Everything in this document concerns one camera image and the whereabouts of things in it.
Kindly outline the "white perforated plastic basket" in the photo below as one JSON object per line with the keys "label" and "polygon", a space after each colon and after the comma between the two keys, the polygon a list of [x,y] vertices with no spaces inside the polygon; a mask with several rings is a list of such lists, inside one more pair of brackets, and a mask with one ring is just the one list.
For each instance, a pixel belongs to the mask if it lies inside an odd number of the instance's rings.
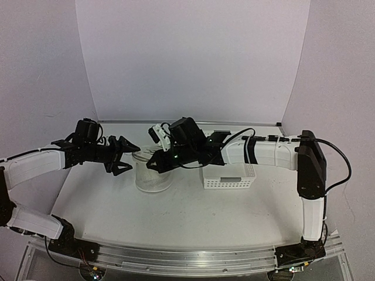
{"label": "white perforated plastic basket", "polygon": [[256,178],[253,164],[256,164],[252,145],[256,131],[243,129],[231,135],[226,131],[215,131],[209,136],[209,143],[218,146],[200,172],[206,190],[248,189]]}

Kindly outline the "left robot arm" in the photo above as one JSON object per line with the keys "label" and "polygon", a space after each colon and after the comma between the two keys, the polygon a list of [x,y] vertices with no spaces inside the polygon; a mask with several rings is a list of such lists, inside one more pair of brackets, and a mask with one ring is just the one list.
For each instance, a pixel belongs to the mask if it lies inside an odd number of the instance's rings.
{"label": "left robot arm", "polygon": [[1,226],[55,239],[56,246],[65,255],[74,255],[79,250],[79,243],[63,233],[67,223],[16,203],[10,199],[9,192],[43,174],[85,162],[101,163],[105,171],[114,176],[131,170],[130,164],[122,162],[122,156],[139,152],[140,148],[123,136],[105,137],[103,133],[98,122],[84,118],[77,122],[73,133],[50,146],[1,159]]}

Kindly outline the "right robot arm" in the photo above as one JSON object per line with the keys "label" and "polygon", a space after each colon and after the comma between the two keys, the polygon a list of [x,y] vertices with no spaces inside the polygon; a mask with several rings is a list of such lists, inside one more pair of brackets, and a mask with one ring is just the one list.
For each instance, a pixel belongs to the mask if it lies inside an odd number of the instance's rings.
{"label": "right robot arm", "polygon": [[258,136],[247,128],[232,134],[214,131],[207,136],[193,118],[181,118],[170,124],[149,128],[149,136],[161,146],[147,161],[148,169],[166,173],[177,168],[191,169],[208,165],[274,166],[297,172],[297,192],[302,199],[302,241],[295,246],[300,259],[308,259],[318,250],[325,217],[324,196],[326,159],[311,131],[300,139],[291,136]]}

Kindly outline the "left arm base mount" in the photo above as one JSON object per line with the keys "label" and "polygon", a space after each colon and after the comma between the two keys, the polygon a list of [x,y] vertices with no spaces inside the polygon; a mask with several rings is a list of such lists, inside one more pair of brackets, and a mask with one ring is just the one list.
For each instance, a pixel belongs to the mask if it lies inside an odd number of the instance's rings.
{"label": "left arm base mount", "polygon": [[98,243],[78,239],[75,237],[74,226],[63,218],[52,215],[63,226],[58,239],[51,239],[47,246],[49,251],[73,258],[84,258],[87,262],[95,262],[100,246]]}

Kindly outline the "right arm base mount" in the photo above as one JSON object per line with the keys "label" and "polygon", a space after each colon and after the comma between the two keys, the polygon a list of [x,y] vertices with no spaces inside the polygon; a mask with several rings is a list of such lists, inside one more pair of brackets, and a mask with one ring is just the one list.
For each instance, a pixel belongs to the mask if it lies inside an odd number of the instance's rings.
{"label": "right arm base mount", "polygon": [[296,244],[277,245],[274,249],[275,268],[284,269],[324,258],[326,241],[327,234],[322,234],[317,241],[308,241],[302,237]]}

